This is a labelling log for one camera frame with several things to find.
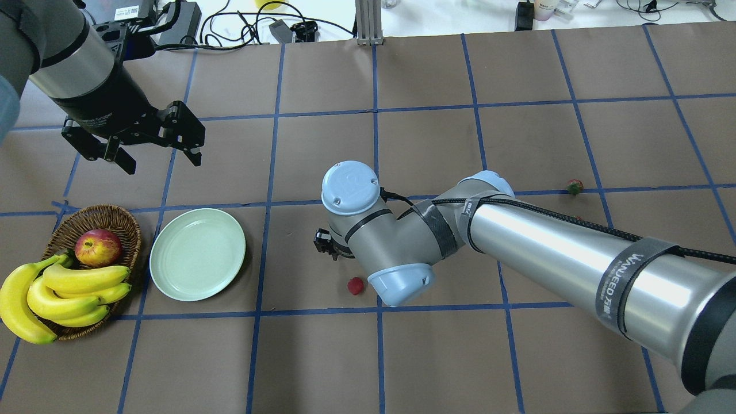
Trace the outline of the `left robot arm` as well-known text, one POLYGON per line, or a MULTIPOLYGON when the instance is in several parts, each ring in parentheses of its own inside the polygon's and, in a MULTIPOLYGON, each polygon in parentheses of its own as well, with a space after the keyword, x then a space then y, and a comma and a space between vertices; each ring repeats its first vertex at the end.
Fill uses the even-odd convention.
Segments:
POLYGON ((16 125, 27 82, 65 114, 63 138, 87 160, 136 172, 125 146, 154 144, 202 163, 205 126, 182 102, 153 106, 124 67, 129 29, 92 25, 81 1, 2 2, 2 137, 16 125))

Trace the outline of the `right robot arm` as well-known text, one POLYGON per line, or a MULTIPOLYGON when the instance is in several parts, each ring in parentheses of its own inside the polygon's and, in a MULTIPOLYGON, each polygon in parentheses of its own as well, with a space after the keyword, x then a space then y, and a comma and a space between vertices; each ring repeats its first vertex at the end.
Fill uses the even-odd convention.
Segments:
POLYGON ((384 304, 420 296, 435 280, 433 266, 468 247, 672 362, 692 395, 734 389, 734 273, 694 262, 734 257, 542 209, 489 170, 405 216, 387 199, 371 167, 336 163, 321 181, 329 227, 315 237, 318 251, 356 259, 384 304))

